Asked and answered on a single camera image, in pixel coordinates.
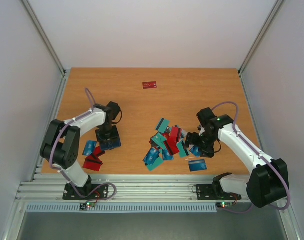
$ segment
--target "metal floor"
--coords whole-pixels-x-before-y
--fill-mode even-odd
[[[239,204],[241,211],[248,204]],[[276,210],[217,213],[41,213],[27,212],[19,240],[282,240]]]

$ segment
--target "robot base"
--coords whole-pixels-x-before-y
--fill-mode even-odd
[[[87,196],[91,191],[93,191],[97,186],[99,186],[100,184],[92,184],[92,179],[89,177],[85,186],[80,188],[77,187],[78,192],[81,195]],[[108,185],[103,185],[101,187],[99,187],[96,192],[98,192],[100,194],[100,199],[105,199],[107,198],[108,195]],[[88,197],[85,198],[81,198],[73,189],[72,185],[67,183],[65,185],[64,188],[64,192],[63,192],[63,200],[89,200],[89,199],[96,199],[97,198],[97,194],[94,192],[91,195],[89,195]]]

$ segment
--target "robotic arm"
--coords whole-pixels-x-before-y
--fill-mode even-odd
[[[258,208],[286,197],[287,193],[277,174],[267,165],[270,163],[288,187],[287,166],[282,159],[274,160],[258,149],[239,130],[228,115],[215,116],[209,108],[200,110],[197,118],[200,132],[188,133],[185,148],[194,145],[199,148],[201,157],[214,156],[214,142],[225,143],[243,162],[250,176],[225,173],[213,178],[212,189],[219,199],[223,193],[235,193],[248,197]]]
[[[77,161],[79,139],[91,129],[98,127],[95,131],[98,142],[113,145],[113,142],[119,141],[117,128],[112,126],[112,121],[120,111],[120,107],[114,102],[110,102],[107,106],[95,104],[89,111],[73,119],[53,120],[47,129],[40,155],[50,164],[52,163],[52,166],[69,182],[72,182],[82,195],[87,196],[92,186],[90,176],[83,171]],[[64,142],[57,143],[51,161],[54,143],[63,128],[66,129],[60,138],[64,138]]]

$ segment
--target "white wall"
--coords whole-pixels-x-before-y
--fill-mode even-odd
[[[244,72],[265,151],[288,166],[304,235],[304,0],[286,0]]]
[[[61,76],[19,0],[0,0],[0,238]]]
[[[65,68],[239,68],[275,0],[30,0]]]

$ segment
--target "wooden tabletop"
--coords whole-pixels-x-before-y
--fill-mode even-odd
[[[157,88],[143,89],[143,82],[155,81]],[[116,102],[123,118],[117,125],[122,147],[108,150],[100,157],[103,165],[100,174],[209,174],[226,172],[247,174],[242,162],[224,144],[213,158],[205,158],[207,170],[189,172],[186,158],[178,154],[174,160],[165,161],[149,172],[143,158],[150,149],[149,138],[156,131],[160,118],[179,125],[187,132],[198,132],[196,113],[224,101],[234,101],[239,106],[237,125],[257,144],[254,128],[245,101],[241,82],[235,69],[200,68],[73,68],[57,116],[59,120],[71,119],[90,107],[84,93],[87,87],[98,104]],[[234,118],[235,107],[227,104],[217,108],[216,115],[228,114]],[[80,139],[78,161],[82,166],[85,143],[96,141],[94,129]],[[89,174],[97,172],[84,169]],[[55,173],[45,162],[43,173]]]

